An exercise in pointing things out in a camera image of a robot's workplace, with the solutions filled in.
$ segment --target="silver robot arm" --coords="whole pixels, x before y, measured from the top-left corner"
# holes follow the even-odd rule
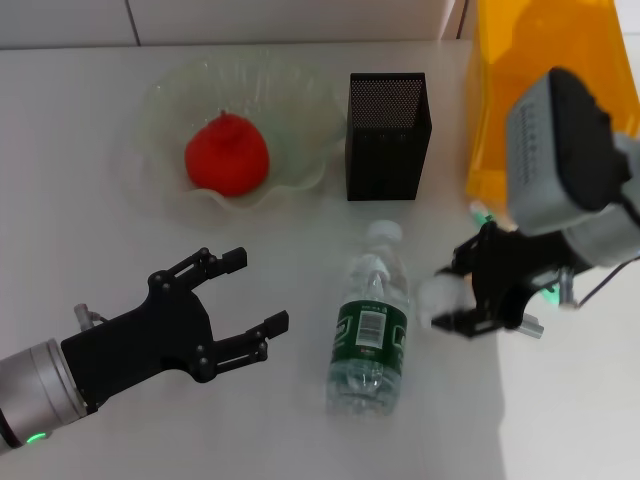
[[[55,340],[0,361],[0,455],[86,416]]]
[[[0,360],[0,455],[96,413],[113,395],[165,370],[198,383],[267,360],[267,339],[285,333],[283,311],[235,337],[215,341],[194,288],[247,265],[238,248],[216,258],[206,248],[148,279],[147,299],[106,320],[76,307],[81,332]]]

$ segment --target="red fruit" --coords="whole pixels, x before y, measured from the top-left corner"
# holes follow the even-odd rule
[[[269,152],[258,129],[224,112],[191,139],[184,161],[193,183],[225,197],[250,192],[269,173]]]

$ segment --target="green indicator light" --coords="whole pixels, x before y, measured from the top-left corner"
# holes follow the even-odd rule
[[[36,433],[33,437],[31,437],[29,440],[27,440],[27,443],[37,442],[38,440],[46,438],[46,436],[47,436],[46,433]]]

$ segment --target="green bottle label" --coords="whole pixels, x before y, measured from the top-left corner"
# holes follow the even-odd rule
[[[331,363],[373,360],[402,374],[407,316],[391,305],[363,300],[340,309]]]

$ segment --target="barcode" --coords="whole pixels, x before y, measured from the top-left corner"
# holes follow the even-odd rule
[[[384,313],[361,312],[356,345],[382,348],[386,320]]]

